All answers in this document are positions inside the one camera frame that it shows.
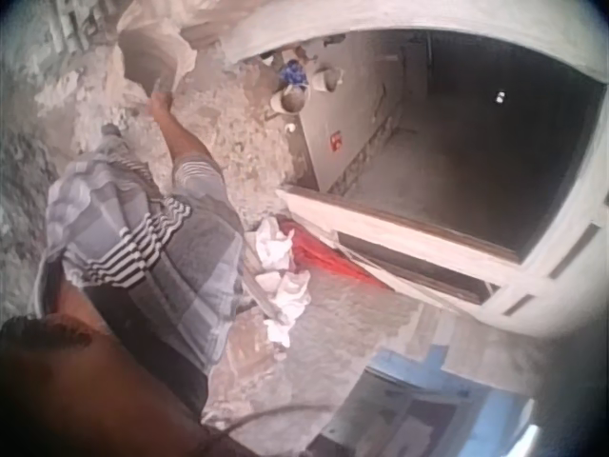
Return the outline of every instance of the white bucket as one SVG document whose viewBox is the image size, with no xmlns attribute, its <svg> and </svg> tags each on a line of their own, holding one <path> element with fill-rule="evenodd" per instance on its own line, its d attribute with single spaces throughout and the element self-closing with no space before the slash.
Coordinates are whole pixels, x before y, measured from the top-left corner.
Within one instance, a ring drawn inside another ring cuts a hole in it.
<svg viewBox="0 0 609 457">
<path fill-rule="evenodd" d="M 270 97 L 270 107 L 281 114 L 296 115 L 303 110 L 309 98 L 310 90 L 288 86 Z"/>
<path fill-rule="evenodd" d="M 331 67 L 313 75 L 311 86 L 320 92 L 333 92 L 343 83 L 344 70 Z"/>
</svg>

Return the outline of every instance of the man's hand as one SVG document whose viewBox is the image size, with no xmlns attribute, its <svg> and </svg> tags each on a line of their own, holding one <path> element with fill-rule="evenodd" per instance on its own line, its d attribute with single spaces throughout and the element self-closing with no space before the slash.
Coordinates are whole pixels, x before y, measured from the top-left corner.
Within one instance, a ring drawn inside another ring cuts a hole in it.
<svg viewBox="0 0 609 457">
<path fill-rule="evenodd" d="M 172 104 L 171 92 L 154 91 L 148 100 L 148 112 L 158 122 L 159 118 L 171 112 Z"/>
</svg>

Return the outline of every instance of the floor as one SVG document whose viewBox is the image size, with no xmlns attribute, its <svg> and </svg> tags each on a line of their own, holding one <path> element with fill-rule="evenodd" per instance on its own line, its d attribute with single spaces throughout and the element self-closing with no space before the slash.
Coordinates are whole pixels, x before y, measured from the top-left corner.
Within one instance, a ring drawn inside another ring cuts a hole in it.
<svg viewBox="0 0 609 457">
<path fill-rule="evenodd" d="M 295 407 L 289 414 L 268 414 L 235 431 L 238 441 L 262 455 L 307 446 L 339 409 L 380 348 L 409 360 L 406 374 L 415 384 L 441 387 L 443 377 L 452 373 L 467 382 L 526 396 L 539 388 L 551 350 L 543 342 L 318 269 L 311 271 L 309 292 L 312 302 L 290 332 L 292 345 L 284 359 L 269 361 L 271 351 L 266 362 L 257 362 L 254 369 L 253 363 L 247 364 L 247 370 L 241 371 L 243 361 L 233 356 L 239 349 L 230 351 L 232 342 L 243 336 L 238 325 L 229 335 L 229 351 L 211 375 L 206 411 L 216 416 L 210 417 L 214 424 L 231 424 L 249 413 L 265 413 L 276 407 Z M 256 322 L 257 310 L 252 309 L 250 318 L 244 320 Z M 252 331 L 264 334 L 265 326 L 259 322 L 258 329 Z M 256 346 L 255 337 L 249 341 L 249 348 Z M 438 362 L 443 377 L 416 368 L 436 346 L 444 347 Z M 231 370 L 238 376 L 232 382 L 222 381 L 230 377 L 226 373 Z M 397 377 L 402 379 L 403 375 L 401 372 Z"/>
<path fill-rule="evenodd" d="M 48 84 L 39 98 L 38 127 L 60 172 L 81 151 L 93 150 L 100 128 L 113 122 L 136 154 L 147 162 L 161 191 L 170 191 L 171 162 L 161 132 L 145 106 L 109 106 L 105 93 L 110 46 L 100 46 L 75 63 L 77 84 Z M 302 129 L 287 132 L 290 118 L 273 116 L 268 100 L 276 71 L 260 61 L 227 66 L 215 48 L 199 51 L 195 69 L 174 93 L 173 112 L 201 138 L 223 170 L 228 197 L 246 226 L 281 212 L 275 190 L 307 179 L 309 162 Z"/>
<path fill-rule="evenodd" d="M 407 101 L 403 118 L 346 197 L 521 251 L 540 220 L 535 176 L 501 107 L 456 97 Z"/>
<path fill-rule="evenodd" d="M 461 403 L 461 417 L 451 431 L 451 451 L 445 448 L 446 455 L 501 455 L 517 428 L 527 398 L 442 371 L 445 356 L 446 346 L 436 345 L 422 363 L 381 350 L 322 435 L 357 449 L 358 455 L 365 448 L 383 447 L 391 431 L 395 432 L 395 426 L 403 421 L 408 398 L 423 393 Z"/>
</svg>

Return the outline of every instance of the dust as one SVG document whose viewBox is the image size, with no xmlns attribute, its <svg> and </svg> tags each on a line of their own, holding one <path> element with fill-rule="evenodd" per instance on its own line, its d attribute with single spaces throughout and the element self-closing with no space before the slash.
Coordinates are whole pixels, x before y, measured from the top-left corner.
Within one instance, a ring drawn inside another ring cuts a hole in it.
<svg viewBox="0 0 609 457">
<path fill-rule="evenodd" d="M 66 90 L 63 80 L 43 88 L 45 96 L 37 100 L 50 100 L 53 109 L 49 110 L 49 103 L 40 104 L 41 124 L 56 126 L 57 116 L 73 116 L 73 133 L 66 131 L 66 135 L 72 134 L 70 151 L 62 151 L 71 157 L 95 149 L 105 123 L 117 125 L 138 157 L 148 163 L 161 191 L 169 193 L 171 160 L 146 107 L 116 106 L 108 97 L 111 53 L 112 47 L 101 46 L 83 56 L 76 89 Z M 199 68 L 195 67 L 174 94 L 173 113 L 209 148 L 223 170 L 228 198 L 244 226 L 251 229 L 264 216 L 284 209 L 275 190 L 295 178 L 285 120 L 266 116 L 270 114 L 267 95 L 275 88 L 258 87 L 273 82 L 261 78 L 257 63 L 227 66 L 217 49 L 199 54 Z"/>
<path fill-rule="evenodd" d="M 48 157 L 31 132 L 0 129 L 0 324 L 31 312 L 32 285 L 45 245 L 47 190 L 57 177 Z"/>
</svg>

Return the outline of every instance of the debris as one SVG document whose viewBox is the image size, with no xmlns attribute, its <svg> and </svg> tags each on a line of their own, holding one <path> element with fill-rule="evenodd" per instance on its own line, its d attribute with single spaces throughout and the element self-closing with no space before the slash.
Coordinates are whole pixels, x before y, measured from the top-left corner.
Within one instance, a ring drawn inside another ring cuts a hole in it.
<svg viewBox="0 0 609 457">
<path fill-rule="evenodd" d="M 246 292 L 270 320 L 275 321 L 280 325 L 287 322 L 282 311 L 269 300 L 269 292 L 264 291 L 263 288 L 260 287 L 247 262 L 244 267 L 243 283 Z"/>
<path fill-rule="evenodd" d="M 269 271 L 256 276 L 256 282 L 266 293 L 274 293 L 282 282 L 282 275 L 279 271 Z"/>
<path fill-rule="evenodd" d="M 53 108 L 64 106 L 68 97 L 78 88 L 79 76 L 77 71 L 71 71 L 56 84 L 45 85 L 34 97 L 34 100 L 40 107 L 38 115 L 44 115 Z"/>
<path fill-rule="evenodd" d="M 266 271 L 289 269 L 294 231 L 284 235 L 274 217 L 266 217 L 256 230 L 256 251 Z"/>
<path fill-rule="evenodd" d="M 69 134 L 71 148 L 68 141 L 62 150 L 72 157 L 79 150 L 94 150 L 101 141 L 102 125 L 115 124 L 133 151 L 148 163 L 160 190 L 171 192 L 171 159 L 160 130 L 143 105 L 115 104 L 108 95 L 108 85 L 114 83 L 108 66 L 113 52 L 113 47 L 105 46 L 84 56 L 76 103 L 73 108 L 65 106 L 75 111 L 73 137 Z M 185 81 L 185 90 L 174 94 L 173 112 L 207 145 L 222 169 L 230 202 L 246 229 L 252 229 L 266 215 L 284 209 L 275 190 L 297 173 L 298 164 L 285 135 L 285 121 L 281 116 L 265 121 L 266 94 L 274 89 L 276 79 L 263 79 L 259 64 L 227 68 L 222 54 L 215 49 L 199 51 L 199 60 L 201 65 L 191 73 L 192 81 Z M 204 78 L 205 87 L 197 89 L 195 85 Z M 259 94 L 255 91 L 258 87 L 267 89 Z M 138 109 L 140 115 L 129 114 L 133 109 Z"/>
</svg>

